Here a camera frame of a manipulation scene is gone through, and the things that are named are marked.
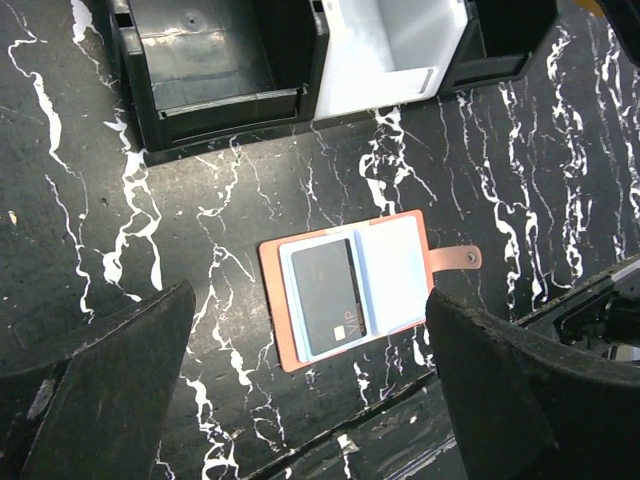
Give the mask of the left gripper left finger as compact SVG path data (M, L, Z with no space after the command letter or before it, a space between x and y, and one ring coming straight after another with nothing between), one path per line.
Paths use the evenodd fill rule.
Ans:
M183 280L38 343L3 329L2 478L150 478L195 304Z

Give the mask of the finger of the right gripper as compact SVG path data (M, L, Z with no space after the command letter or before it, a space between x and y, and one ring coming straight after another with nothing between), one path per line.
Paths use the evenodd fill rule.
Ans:
M518 320L520 327L609 360L639 358L639 256Z

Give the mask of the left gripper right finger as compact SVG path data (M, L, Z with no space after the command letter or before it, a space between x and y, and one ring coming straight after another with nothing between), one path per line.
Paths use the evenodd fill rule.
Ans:
M426 320L468 478L638 478L638 368L438 289Z

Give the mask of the pink leather card holder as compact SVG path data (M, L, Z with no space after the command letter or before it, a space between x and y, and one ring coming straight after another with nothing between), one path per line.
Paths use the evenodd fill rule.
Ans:
M258 253L287 373L425 323L435 273L483 263L475 245L430 248L419 210L265 241Z

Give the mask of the black VIP card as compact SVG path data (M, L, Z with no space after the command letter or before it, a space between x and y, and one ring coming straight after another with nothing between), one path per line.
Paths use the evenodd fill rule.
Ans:
M368 334L352 241L336 238L291 253L309 356L319 359Z

